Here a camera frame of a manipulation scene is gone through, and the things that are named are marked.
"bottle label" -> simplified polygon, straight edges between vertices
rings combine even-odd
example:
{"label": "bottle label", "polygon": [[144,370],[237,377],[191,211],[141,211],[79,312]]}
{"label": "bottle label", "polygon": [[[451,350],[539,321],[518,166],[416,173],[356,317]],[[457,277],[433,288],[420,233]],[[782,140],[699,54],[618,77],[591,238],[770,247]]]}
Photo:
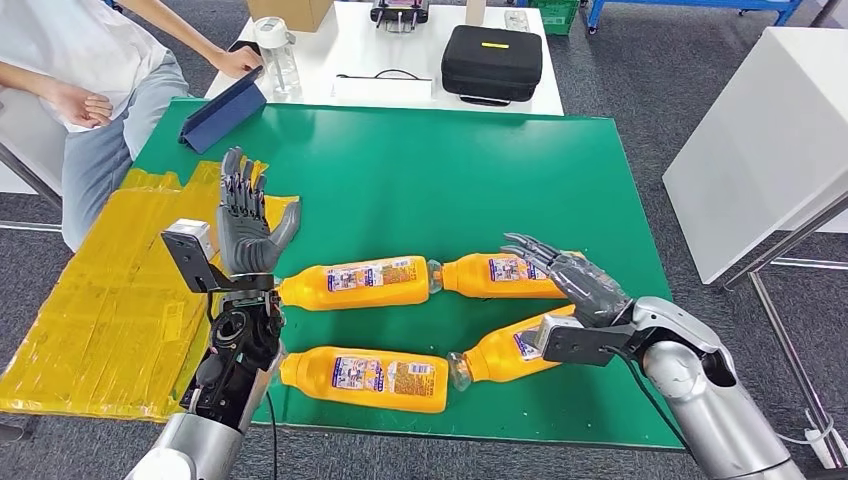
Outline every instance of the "bottle label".
{"label": "bottle label", "polygon": [[336,357],[333,386],[347,390],[383,391],[383,369],[373,358]]}
{"label": "bottle label", "polygon": [[512,336],[512,338],[515,339],[515,345],[518,347],[518,352],[521,354],[521,358],[525,362],[529,362],[530,360],[541,357],[542,352],[540,352],[533,345],[530,345],[530,344],[522,341],[521,340],[521,334],[524,333],[524,332],[536,333],[538,330],[539,330],[538,328],[529,328],[529,329],[524,330],[522,332],[518,332],[518,333],[516,333],[515,335]]}
{"label": "bottle label", "polygon": [[548,276],[521,258],[497,257],[489,259],[489,278],[493,282],[516,282],[518,280],[547,280]]}
{"label": "bottle label", "polygon": [[432,397],[436,387],[436,367],[429,363],[395,361],[384,371],[380,361],[373,358],[336,357],[333,386],[345,390]]}
{"label": "bottle label", "polygon": [[436,388],[436,367],[429,363],[389,364],[389,391],[403,395],[432,397]]}
{"label": "bottle label", "polygon": [[327,290],[331,292],[381,287],[393,283],[410,282],[417,278],[415,263],[409,257],[338,265],[326,269],[325,274]]}

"black carrying case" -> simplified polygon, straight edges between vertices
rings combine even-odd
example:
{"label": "black carrying case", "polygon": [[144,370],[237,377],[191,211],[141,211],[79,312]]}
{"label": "black carrying case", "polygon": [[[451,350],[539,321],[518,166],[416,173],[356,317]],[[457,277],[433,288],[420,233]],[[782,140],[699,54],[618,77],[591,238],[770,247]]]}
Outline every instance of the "black carrying case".
{"label": "black carrying case", "polygon": [[541,78],[534,33],[459,25],[442,57],[442,87],[461,97],[526,102]]}

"humanoid robot hand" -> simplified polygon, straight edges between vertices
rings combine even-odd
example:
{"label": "humanoid robot hand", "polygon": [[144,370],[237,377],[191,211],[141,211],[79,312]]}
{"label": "humanoid robot hand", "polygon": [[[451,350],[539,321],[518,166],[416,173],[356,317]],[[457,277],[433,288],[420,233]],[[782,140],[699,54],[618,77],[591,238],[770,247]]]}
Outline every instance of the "humanoid robot hand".
{"label": "humanoid robot hand", "polygon": [[631,298],[606,272],[582,255],[561,251],[521,233],[504,237],[515,245],[501,247],[533,264],[553,280],[574,303],[585,326],[606,327],[631,303]]}
{"label": "humanoid robot hand", "polygon": [[221,162],[221,204],[218,206],[218,243],[229,275],[270,273],[280,254],[300,227],[300,201],[286,205],[274,231],[265,218],[265,175],[251,181],[253,162],[240,167],[242,150],[231,148]]}

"green table mat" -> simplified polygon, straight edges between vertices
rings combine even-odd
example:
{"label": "green table mat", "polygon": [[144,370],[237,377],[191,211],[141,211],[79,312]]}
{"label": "green table mat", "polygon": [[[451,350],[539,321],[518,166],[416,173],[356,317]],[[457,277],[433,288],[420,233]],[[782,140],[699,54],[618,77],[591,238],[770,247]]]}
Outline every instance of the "green table mat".
{"label": "green table mat", "polygon": [[[301,229],[274,273],[400,255],[452,261],[495,252],[504,232],[581,250],[629,293],[670,298],[615,124],[604,118],[267,105],[204,155],[177,143],[202,101],[175,100],[135,163],[188,180],[239,145],[270,164],[267,192],[300,195]],[[421,305],[308,312],[286,307],[289,351],[319,345],[444,356],[562,305],[440,292]],[[680,448],[614,359],[450,389],[437,415],[311,399],[278,382],[277,422],[400,434]],[[268,422],[266,407],[254,420]]]}

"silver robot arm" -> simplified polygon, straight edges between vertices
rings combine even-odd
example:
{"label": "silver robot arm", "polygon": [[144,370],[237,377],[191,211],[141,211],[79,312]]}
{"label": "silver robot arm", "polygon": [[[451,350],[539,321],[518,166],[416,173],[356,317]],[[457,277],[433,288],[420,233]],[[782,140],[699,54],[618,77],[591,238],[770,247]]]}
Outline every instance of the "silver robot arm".
{"label": "silver robot arm", "polygon": [[515,245],[502,250],[546,272],[576,307],[575,317],[546,315],[537,333],[522,337],[545,360],[605,366],[620,356],[638,363],[709,478],[805,478],[742,386],[733,358],[712,329],[661,298],[634,301],[579,255],[527,235],[506,237]]}
{"label": "silver robot arm", "polygon": [[273,230],[265,219],[265,178],[252,181],[253,163],[230,149],[221,163],[218,244],[225,275],[209,263],[215,249],[208,224],[178,220],[162,239],[189,289],[223,293],[215,318],[208,310],[209,345],[172,415],[128,480],[225,480],[244,433],[259,407],[285,349],[285,317],[270,273],[300,225],[292,202]]}

